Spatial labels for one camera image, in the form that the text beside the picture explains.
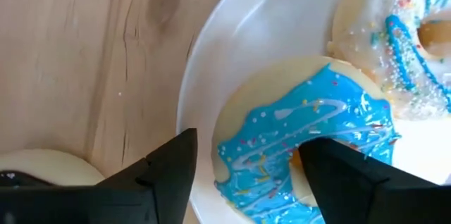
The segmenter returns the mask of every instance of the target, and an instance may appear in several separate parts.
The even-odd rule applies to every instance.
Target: colorful sprinkles
[[[451,64],[443,59],[426,60],[422,55],[424,47],[415,33],[423,19],[450,9],[450,0],[374,1],[377,4],[373,10],[364,11],[361,20],[348,30],[352,36],[356,30],[368,28],[368,34],[361,32],[368,43],[346,39],[351,43],[338,45],[351,47],[343,52],[345,58],[375,74],[381,89],[393,97],[396,114],[401,118],[422,120],[447,116],[451,113],[451,89],[443,81],[442,72],[451,73]],[[361,51],[370,51],[365,54],[375,59],[361,59]]]

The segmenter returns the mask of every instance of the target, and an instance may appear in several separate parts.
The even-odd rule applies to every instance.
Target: white donut
[[[31,175],[53,185],[95,185],[104,176],[88,162],[61,151],[25,149],[0,155],[0,171]]]
[[[333,56],[362,69],[388,94],[395,115],[441,118],[451,112],[451,59],[428,53],[417,29],[443,17],[451,0],[342,0],[333,22]]]
[[[350,64],[325,56],[281,61],[222,108],[211,150],[216,188],[254,223],[322,223],[293,152],[332,137],[390,163],[398,137],[391,119],[383,93]]]

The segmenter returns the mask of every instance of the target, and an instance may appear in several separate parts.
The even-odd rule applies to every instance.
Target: frosted donut
[[[430,54],[417,29],[443,18],[451,0],[342,0],[333,56],[349,61],[388,94],[395,115],[420,120],[451,112],[451,59]]]
[[[104,176],[81,158],[50,149],[26,149],[0,155],[0,172],[24,173],[52,185],[95,185]]]
[[[399,136],[383,97],[356,68],[323,56],[291,58],[258,72],[216,121],[216,188],[254,223],[323,223],[293,152],[328,136],[390,163]]]

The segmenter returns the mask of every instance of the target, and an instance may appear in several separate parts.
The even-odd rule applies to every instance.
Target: black tongs
[[[299,153],[326,224],[451,223],[450,186],[428,182],[329,138],[307,142]]]
[[[196,160],[189,129],[95,186],[0,188],[0,223],[181,224]]]

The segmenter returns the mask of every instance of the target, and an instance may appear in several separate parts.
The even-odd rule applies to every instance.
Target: wood grain
[[[0,152],[67,151],[111,175],[175,134],[218,0],[0,0]]]

